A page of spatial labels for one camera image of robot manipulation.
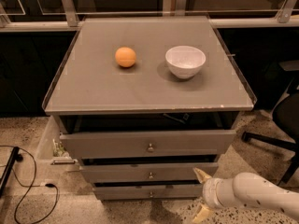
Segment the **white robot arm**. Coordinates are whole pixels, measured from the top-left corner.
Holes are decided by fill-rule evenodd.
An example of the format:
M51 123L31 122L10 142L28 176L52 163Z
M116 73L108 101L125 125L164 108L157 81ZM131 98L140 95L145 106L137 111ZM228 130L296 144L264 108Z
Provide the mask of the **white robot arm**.
M254 173L240 173L234 178L215 178L194 168L203 185L202 199L193 223L200 224L216 210L229 207L262 208L299 220L299 193L289 191Z

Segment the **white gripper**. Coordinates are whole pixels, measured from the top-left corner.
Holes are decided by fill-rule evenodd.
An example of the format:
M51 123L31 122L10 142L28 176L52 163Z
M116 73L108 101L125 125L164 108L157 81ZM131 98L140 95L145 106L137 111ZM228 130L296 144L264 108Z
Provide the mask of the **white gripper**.
M201 224L213 215L213 209L232 207L235 204L233 179L211 178L209 174L199 168L194 168L193 171L198 181L201 184L205 183L203 186L203 199L208 206L201 203L192 219L193 224Z

